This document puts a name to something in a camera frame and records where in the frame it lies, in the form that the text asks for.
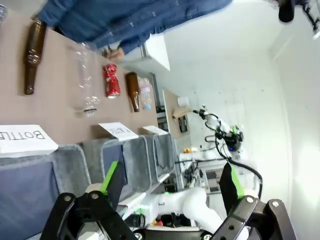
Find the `screw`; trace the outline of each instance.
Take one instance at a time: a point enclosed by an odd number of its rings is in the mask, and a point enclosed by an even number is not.
[[[210,234],[207,234],[207,235],[204,235],[203,236],[203,240],[210,240],[212,238],[212,235],[210,235]]]
[[[93,198],[93,199],[97,199],[99,196],[98,196],[98,194],[96,194],[96,193],[93,193],[93,194],[91,194],[91,198]]]
[[[246,201],[250,204],[252,204],[254,202],[254,200],[252,199],[252,197],[247,197]]]
[[[274,207],[279,207],[279,203],[277,202],[277,201],[274,201],[273,203],[272,203],[272,205],[274,206]]]
[[[64,200],[65,200],[66,202],[69,202],[69,201],[71,200],[71,197],[70,197],[69,195],[67,195],[67,196],[64,197]]]
[[[138,240],[144,239],[144,237],[142,236],[142,234],[141,234],[141,233],[138,233],[138,232],[136,232],[136,233],[134,234],[134,236],[135,236]]]

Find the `brown tabletop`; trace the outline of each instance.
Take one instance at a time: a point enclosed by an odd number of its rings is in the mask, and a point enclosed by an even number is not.
[[[23,54],[31,20],[10,10],[0,27],[0,124],[38,124],[58,144],[74,144],[104,137],[98,123],[121,122],[135,133],[148,125],[157,124],[155,101],[151,110],[134,112],[128,97],[125,73],[118,68],[121,96],[108,99],[104,95],[104,79],[97,79],[101,97],[93,117],[78,116],[75,110],[74,89],[78,70],[73,52],[76,43],[47,30],[42,62],[38,67],[33,95],[23,94]],[[110,61],[100,56],[101,64]]]

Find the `red can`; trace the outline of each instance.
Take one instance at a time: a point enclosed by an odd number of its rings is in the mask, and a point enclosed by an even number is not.
[[[105,95],[109,99],[114,99],[121,94],[119,81],[117,78],[117,66],[109,64],[103,67],[103,76],[106,80]]]

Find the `person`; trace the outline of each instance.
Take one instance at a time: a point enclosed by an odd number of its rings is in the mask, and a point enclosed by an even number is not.
[[[303,0],[274,0],[281,2]],[[78,43],[97,48],[120,42],[109,55],[121,59],[140,47],[150,34],[216,12],[232,0],[47,0],[37,14],[40,21]],[[290,11],[286,5],[284,12]]]

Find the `white paper sign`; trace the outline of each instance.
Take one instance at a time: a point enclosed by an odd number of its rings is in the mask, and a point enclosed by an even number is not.
[[[0,158],[47,155],[57,149],[39,125],[0,125]]]
[[[139,137],[121,122],[99,123],[99,125],[107,130],[111,135],[119,139],[119,141],[137,139]]]
[[[149,132],[151,132],[153,134],[159,134],[159,135],[168,134],[167,131],[164,131],[164,130],[162,130],[162,129],[156,127],[156,126],[152,126],[152,125],[151,126],[144,126],[143,129],[145,129],[145,130],[147,130],[147,131],[149,131]]]

